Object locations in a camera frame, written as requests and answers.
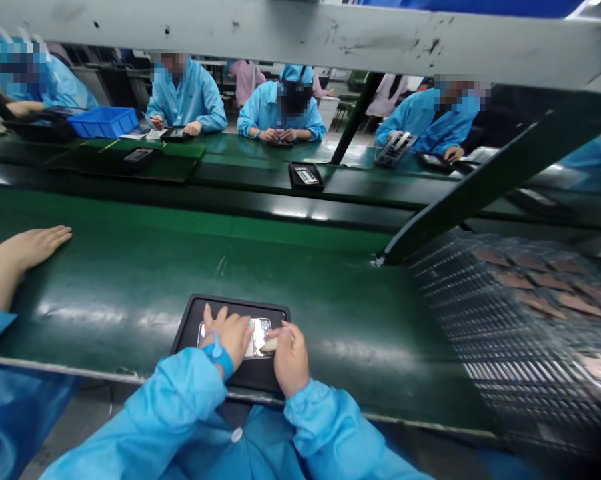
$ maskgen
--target pink shirt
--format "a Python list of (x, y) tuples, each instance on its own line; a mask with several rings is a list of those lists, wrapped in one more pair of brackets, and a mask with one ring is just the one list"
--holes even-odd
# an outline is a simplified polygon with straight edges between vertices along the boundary
[(318, 73), (314, 70), (314, 96), (316, 98), (324, 97), (327, 95), (327, 90), (320, 87), (320, 80), (318, 80)]
[(401, 93), (405, 93), (407, 91), (407, 82), (408, 76), (403, 75), (400, 83), (398, 84), (398, 88), (394, 92), (392, 97), (389, 96), (389, 91), (392, 88), (392, 84), (394, 83), (394, 79), (396, 75), (393, 73), (386, 73), (385, 76), (380, 81), (380, 85), (378, 86), (378, 90), (376, 90), (376, 96), (374, 97), (374, 101), (367, 108), (367, 115), (378, 115), (380, 117), (389, 117), (391, 113), (396, 108), (396, 100)]
[(249, 97), (252, 95), (252, 78), (256, 72), (256, 86), (266, 81), (265, 76), (259, 68), (254, 70), (254, 65), (247, 63), (245, 60), (236, 60), (229, 73), (236, 77), (236, 102), (239, 106), (243, 106)]

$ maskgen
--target black metal post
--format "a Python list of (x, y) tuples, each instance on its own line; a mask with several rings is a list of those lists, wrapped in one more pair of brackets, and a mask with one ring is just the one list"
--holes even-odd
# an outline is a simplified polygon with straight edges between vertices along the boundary
[(342, 132), (342, 137), (338, 142), (338, 147), (336, 147), (336, 151), (334, 152), (334, 156), (330, 163), (333, 165), (340, 165), (345, 152), (349, 148), (349, 144), (352, 143), (352, 139), (354, 135), (356, 135), (356, 130), (362, 121), (365, 112), (367, 111), (367, 107), (372, 103), (374, 99), (374, 95), (376, 95), (376, 90), (378, 90), (378, 86), (380, 85), (380, 81), (382, 80), (382, 73), (369, 73), (367, 75), (367, 81), (365, 82), (365, 86), (362, 89), (362, 93), (356, 102), (356, 107), (354, 107), (354, 113), (352, 117), (347, 122), (347, 126), (345, 130)]
[(523, 181), (601, 134), (601, 94), (579, 91), (430, 204), (378, 254), (396, 265)]

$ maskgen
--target metal bar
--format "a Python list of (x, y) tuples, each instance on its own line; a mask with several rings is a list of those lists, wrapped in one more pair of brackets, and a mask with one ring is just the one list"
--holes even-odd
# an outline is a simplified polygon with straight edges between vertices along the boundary
[(345, 127), (342, 137), (338, 142), (338, 147), (336, 147), (334, 156), (330, 161), (330, 163), (333, 165), (340, 165), (345, 152), (349, 148), (349, 144), (352, 143), (352, 139), (354, 138), (354, 135), (356, 135), (356, 130), (362, 121), (363, 115), (365, 115), (365, 112), (367, 111), (367, 107), (369, 107), (369, 104), (372, 103), (374, 95), (376, 95), (376, 90), (378, 90), (381, 80), (382, 73), (371, 73), (367, 75), (367, 81), (365, 82), (365, 86), (362, 89), (362, 93), (360, 94), (358, 101), (356, 102), (354, 113), (347, 122), (347, 126)]
[(446, 197), (412, 218), (378, 254), (378, 264), (400, 263), (599, 134), (601, 94), (574, 93), (489, 162), (465, 177)]
[(588, 21), (287, 0), (155, 5), (154, 0), (1, 0), (0, 26), (18, 35), (18, 27), (27, 25), (46, 41), (79, 45), (428, 77), (453, 73), (567, 90), (601, 72), (601, 24)]

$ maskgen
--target green conveyor belt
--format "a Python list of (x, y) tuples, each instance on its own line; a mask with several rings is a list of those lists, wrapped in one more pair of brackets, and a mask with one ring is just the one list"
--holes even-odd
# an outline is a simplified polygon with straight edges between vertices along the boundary
[(366, 413), (494, 431), (407, 270), (372, 264), (387, 235), (0, 188), (0, 241), (61, 223), (74, 238), (28, 272), (2, 362), (138, 381), (191, 293), (266, 301), (291, 308), (314, 377)]

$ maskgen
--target hand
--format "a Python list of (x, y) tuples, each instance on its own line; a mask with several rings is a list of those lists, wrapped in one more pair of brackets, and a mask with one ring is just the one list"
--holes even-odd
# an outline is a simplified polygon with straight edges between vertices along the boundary
[(192, 137), (198, 137), (202, 128), (203, 126), (201, 125), (201, 122), (199, 122), (198, 120), (194, 120), (193, 122), (190, 122), (187, 125), (185, 125), (183, 131), (188, 135), (191, 135)]
[(24, 273), (50, 258), (70, 238), (72, 228), (63, 225), (19, 233), (0, 244), (0, 264)]
[(268, 338), (278, 337), (274, 354), (274, 374), (285, 398), (291, 398), (309, 383), (309, 357), (301, 330), (286, 321), (283, 327), (269, 332)]
[(449, 147), (447, 149), (443, 159), (451, 163), (451, 162), (455, 162), (456, 160), (461, 159), (464, 154), (465, 154), (465, 150), (463, 150), (459, 146), (455, 145), (455, 146)]
[(165, 122), (160, 115), (154, 115), (153, 117), (149, 117), (149, 123), (152, 124), (156, 130), (161, 131), (165, 128)]
[[(250, 317), (241, 317), (238, 313), (233, 313), (227, 317), (227, 307), (222, 307), (214, 320), (212, 309), (208, 303), (205, 304), (205, 310), (203, 311), (205, 338), (201, 342), (201, 348), (214, 343), (214, 334), (211, 332), (215, 330), (219, 336), (219, 343), (227, 350), (227, 355), (232, 359), (232, 365), (234, 371), (236, 371), (245, 358), (249, 339), (254, 333), (254, 327), (249, 326), (250, 320)], [(232, 373), (234, 372), (225, 372), (223, 377), (228, 378)]]
[(299, 131), (298, 130), (294, 130), (294, 129), (287, 129), (285, 130), (281, 136), (279, 137), (279, 139), (281, 141), (287, 142), (287, 143), (294, 143), (294, 140), (296, 140), (296, 138), (298, 138), (299, 136)]
[(395, 132), (390, 133), (389, 137), (387, 137), (387, 143), (391, 142), (392, 139), (394, 137), (396, 137), (397, 135), (403, 135), (403, 134), (404, 134), (404, 131), (401, 131), (401, 130), (396, 130)]
[(8, 103), (6, 107), (14, 114), (17, 118), (26, 117), (29, 115), (29, 108), (27, 107), (27, 102), (17, 101)]
[(261, 132), (259, 139), (265, 143), (274, 143), (278, 137), (276, 136), (276, 131), (274, 129), (267, 129)]

